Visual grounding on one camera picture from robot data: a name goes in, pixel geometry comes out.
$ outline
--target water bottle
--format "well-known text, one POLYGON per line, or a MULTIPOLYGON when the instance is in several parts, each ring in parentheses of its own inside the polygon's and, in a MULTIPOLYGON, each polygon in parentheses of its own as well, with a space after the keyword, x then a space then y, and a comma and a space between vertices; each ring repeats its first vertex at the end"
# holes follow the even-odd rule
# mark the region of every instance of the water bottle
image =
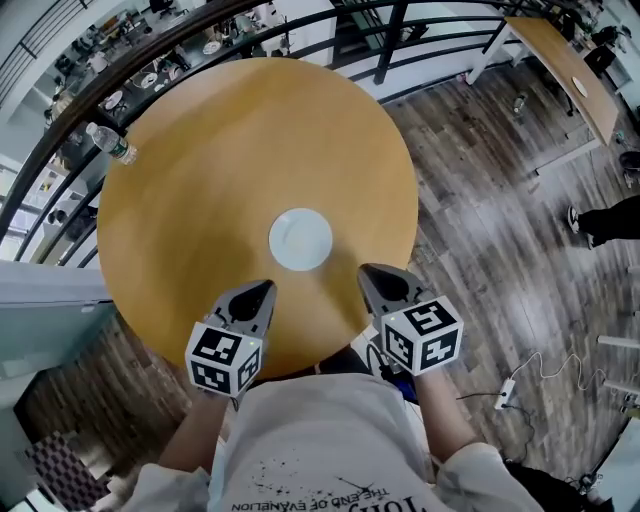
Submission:
POLYGON ((522 109, 524 109, 524 104, 526 101, 527 101, 527 95, 525 93, 518 95, 518 97, 516 98, 516 101, 513 102, 513 112, 516 115, 522 114, 522 109))
POLYGON ((127 139, 120 137, 111 128, 89 123, 87 125, 87 133, 91 135, 96 146, 105 153, 109 153, 116 160, 120 160, 125 165, 130 165, 136 161, 138 156, 136 147, 129 144, 127 139))

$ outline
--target round wooden table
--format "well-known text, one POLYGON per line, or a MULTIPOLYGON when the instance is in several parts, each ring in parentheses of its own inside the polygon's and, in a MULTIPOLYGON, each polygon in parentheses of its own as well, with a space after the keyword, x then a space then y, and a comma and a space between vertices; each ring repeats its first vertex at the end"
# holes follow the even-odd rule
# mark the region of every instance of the round wooden table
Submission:
POLYGON ((223 64, 169 91, 135 123, 131 166, 114 162, 98 248, 120 312, 150 348, 184 365, 193 325, 226 289, 273 279, 262 378, 316 364, 368 322, 366 262, 405 268, 418 197, 407 148, 384 109, 339 74, 290 59, 223 64), (269 250, 274 220, 311 208, 333 249, 308 272, 269 250))

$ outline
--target table top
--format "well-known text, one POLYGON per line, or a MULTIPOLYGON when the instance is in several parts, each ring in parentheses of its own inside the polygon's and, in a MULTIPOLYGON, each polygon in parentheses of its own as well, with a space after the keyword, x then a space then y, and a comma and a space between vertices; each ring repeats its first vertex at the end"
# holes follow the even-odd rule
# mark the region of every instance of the table top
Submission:
POLYGON ((335 72, 225 63, 167 92, 128 139, 138 158, 107 176, 100 262, 125 320, 176 364, 222 292, 270 278, 278 296, 261 377, 309 367, 368 323, 358 266, 406 268, 418 214, 409 152, 384 109, 335 72), (308 272, 269 250, 275 219, 298 207, 333 231, 329 258, 308 272))
POLYGON ((507 17, 505 20, 567 92, 594 135, 607 145, 613 134, 618 108, 598 77, 547 20, 526 17, 507 17), (586 98, 578 92, 573 77, 585 86, 586 98))

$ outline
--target white paper plate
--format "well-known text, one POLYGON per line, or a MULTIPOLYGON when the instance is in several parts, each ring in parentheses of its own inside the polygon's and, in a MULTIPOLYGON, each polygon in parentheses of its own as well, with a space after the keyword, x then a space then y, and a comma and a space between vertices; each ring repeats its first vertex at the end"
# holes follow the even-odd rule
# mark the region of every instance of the white paper plate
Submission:
POLYGON ((585 98, 589 97, 589 93, 587 93, 587 88, 582 84, 580 80, 578 80, 575 76, 571 78, 573 80, 573 85, 576 86, 578 92, 582 94, 585 98))
POLYGON ((157 74, 149 73, 142 79, 142 83, 140 84, 140 87, 142 87, 143 89, 147 89, 151 87, 153 84, 155 84, 157 79, 158 79, 157 74))
POLYGON ((104 105, 105 110, 111 110, 115 108, 120 100, 122 100, 122 91, 116 91, 111 96, 107 98, 107 102, 104 105))
POLYGON ((216 53, 221 47, 222 43, 220 41, 209 41, 204 45, 202 53, 204 53, 205 55, 211 55, 213 53, 216 53))
POLYGON ((326 219, 314 210, 294 208, 271 226, 269 248, 280 265, 298 272, 321 265, 331 253, 333 234, 326 219))

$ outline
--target table leg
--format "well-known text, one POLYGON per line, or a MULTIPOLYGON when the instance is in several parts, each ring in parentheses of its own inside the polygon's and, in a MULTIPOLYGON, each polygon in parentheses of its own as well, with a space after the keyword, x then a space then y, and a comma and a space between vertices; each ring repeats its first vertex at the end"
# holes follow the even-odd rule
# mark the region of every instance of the table leg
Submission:
POLYGON ((548 163, 538 167, 536 169, 536 173, 538 175, 541 175, 543 172, 548 171, 549 169, 552 169, 553 167, 557 167, 559 165, 564 165, 567 162, 570 162, 571 160, 573 160, 574 158, 579 157, 583 153, 587 153, 587 152, 591 151, 592 149, 596 149, 598 146, 600 146, 600 141, 598 139, 591 139, 589 142, 587 142, 585 144, 582 144, 582 146, 578 146, 576 149, 572 149, 568 153, 565 153, 564 155, 559 156, 555 160, 551 160, 551 162, 548 162, 548 163))
POLYGON ((604 381, 603 385, 605 388, 617 389, 618 391, 624 391, 625 393, 631 393, 632 395, 640 395, 640 388, 623 384, 622 382, 615 382, 607 379, 604 381))
POLYGON ((520 51, 517 53, 517 55, 513 59, 511 59, 511 67, 515 68, 518 64, 520 64, 522 59, 529 55, 529 53, 529 48, 527 48, 525 45, 522 45, 522 48, 520 48, 520 51))
POLYGON ((640 341, 631 338, 615 338, 613 336, 598 336, 598 343, 613 345, 614 347, 635 348, 640 350, 640 341))
POLYGON ((489 46, 486 53, 480 55, 478 62, 476 62, 476 65, 473 67, 473 71, 467 75, 467 83, 469 85, 472 85, 480 76, 480 73, 484 71, 484 68, 487 67, 487 64, 491 60, 491 57, 493 57, 493 55, 500 49, 502 43, 504 43, 505 39, 509 37, 509 34, 511 34, 511 28, 509 25, 505 25, 498 34, 498 37, 496 37, 495 41, 491 43, 491 46, 489 46))

